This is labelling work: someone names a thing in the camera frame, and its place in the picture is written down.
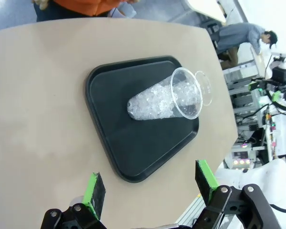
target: bolt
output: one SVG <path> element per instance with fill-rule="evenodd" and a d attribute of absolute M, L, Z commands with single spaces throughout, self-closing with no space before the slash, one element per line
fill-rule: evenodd
<path fill-rule="evenodd" d="M 248 191 L 249 192 L 253 192 L 254 188 L 252 188 L 251 186 L 248 187 Z"/>
<path fill-rule="evenodd" d="M 51 212 L 51 216 L 52 216 L 52 217 L 57 216 L 57 212 L 56 212 L 56 211 Z"/>
<path fill-rule="evenodd" d="M 76 205 L 76 206 L 74 207 L 74 209 L 75 209 L 76 211 L 80 211 L 80 210 L 81 210 L 81 206 Z"/>
<path fill-rule="evenodd" d="M 221 192 L 223 192 L 223 193 L 228 192 L 228 189 L 227 189 L 226 187 L 222 187 L 220 190 L 221 190 Z"/>

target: blue-gray jacket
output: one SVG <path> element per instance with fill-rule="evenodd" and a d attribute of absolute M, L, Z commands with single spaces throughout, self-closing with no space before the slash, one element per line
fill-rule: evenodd
<path fill-rule="evenodd" d="M 259 40 L 265 29 L 251 23 L 238 23 L 224 26 L 219 30 L 219 42 L 217 43 L 217 53 L 249 42 L 255 52 L 261 52 Z"/>

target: ice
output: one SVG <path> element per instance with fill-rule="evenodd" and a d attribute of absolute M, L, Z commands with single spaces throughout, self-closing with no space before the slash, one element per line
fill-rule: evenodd
<path fill-rule="evenodd" d="M 136 120 L 162 119 L 180 116 L 173 102 L 171 86 L 160 82 L 131 98 L 127 104 L 129 115 Z M 173 96 L 178 106 L 189 106 L 200 102 L 199 89 L 189 82 L 173 86 Z"/>

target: black tray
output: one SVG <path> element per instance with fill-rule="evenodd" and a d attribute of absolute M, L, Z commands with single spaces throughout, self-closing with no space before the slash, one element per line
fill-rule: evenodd
<path fill-rule="evenodd" d="M 197 135 L 198 118 L 135 121 L 127 113 L 130 98 L 178 67 L 174 57 L 154 57 L 101 65 L 87 78 L 90 114 L 112 166 L 128 182 L 146 179 Z"/>

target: person in orange shirt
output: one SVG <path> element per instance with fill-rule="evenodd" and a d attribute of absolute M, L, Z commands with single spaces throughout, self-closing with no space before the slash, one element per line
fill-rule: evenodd
<path fill-rule="evenodd" d="M 107 17 L 121 2 L 138 0 L 33 0 L 37 22 L 68 18 Z"/>

